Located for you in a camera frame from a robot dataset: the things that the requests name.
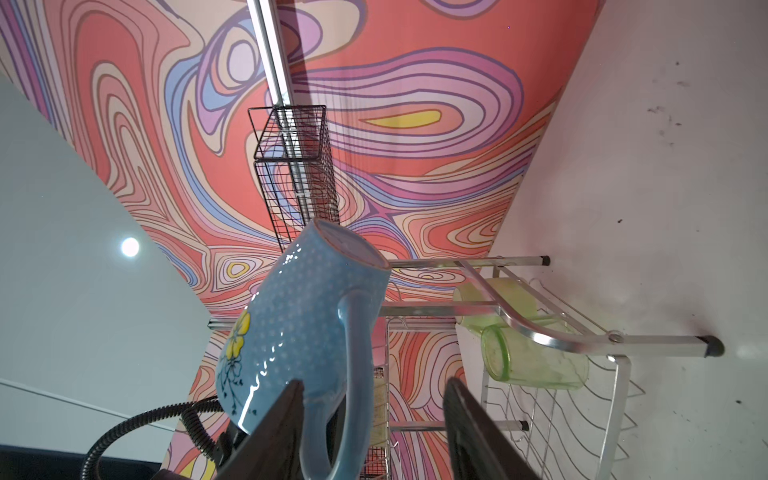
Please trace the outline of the green transparent cup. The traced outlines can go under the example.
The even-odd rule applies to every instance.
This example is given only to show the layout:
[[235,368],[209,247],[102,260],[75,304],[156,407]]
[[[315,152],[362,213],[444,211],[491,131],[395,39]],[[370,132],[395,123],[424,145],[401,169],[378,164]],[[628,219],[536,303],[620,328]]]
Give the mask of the green transparent cup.
[[388,383],[384,378],[374,379],[374,414],[370,448],[384,448],[388,439]]
[[586,356],[545,347],[507,325],[491,325],[480,337],[486,373],[511,385],[578,390],[589,378]]

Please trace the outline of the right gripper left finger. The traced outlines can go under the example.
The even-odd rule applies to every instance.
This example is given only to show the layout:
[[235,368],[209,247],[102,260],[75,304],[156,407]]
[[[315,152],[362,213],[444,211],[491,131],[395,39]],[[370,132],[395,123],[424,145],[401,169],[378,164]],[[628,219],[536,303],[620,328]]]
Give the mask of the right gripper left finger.
[[302,381],[290,381],[251,434],[227,427],[216,442],[216,479],[299,478],[303,391]]

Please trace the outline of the blue ceramic mug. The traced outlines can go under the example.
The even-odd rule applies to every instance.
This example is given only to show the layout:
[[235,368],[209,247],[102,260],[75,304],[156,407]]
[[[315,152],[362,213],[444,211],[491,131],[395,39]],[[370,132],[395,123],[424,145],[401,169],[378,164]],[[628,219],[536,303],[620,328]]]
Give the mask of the blue ceramic mug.
[[314,219],[275,262],[221,352],[218,400],[247,434],[290,381],[302,381],[307,479],[355,479],[362,470],[374,414],[372,334],[390,274],[364,238]]

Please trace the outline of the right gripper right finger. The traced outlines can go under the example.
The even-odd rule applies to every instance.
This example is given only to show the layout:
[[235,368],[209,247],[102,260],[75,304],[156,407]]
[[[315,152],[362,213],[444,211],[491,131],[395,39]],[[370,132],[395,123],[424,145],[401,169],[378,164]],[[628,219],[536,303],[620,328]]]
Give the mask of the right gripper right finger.
[[539,479],[455,377],[447,381],[443,410],[455,479]]

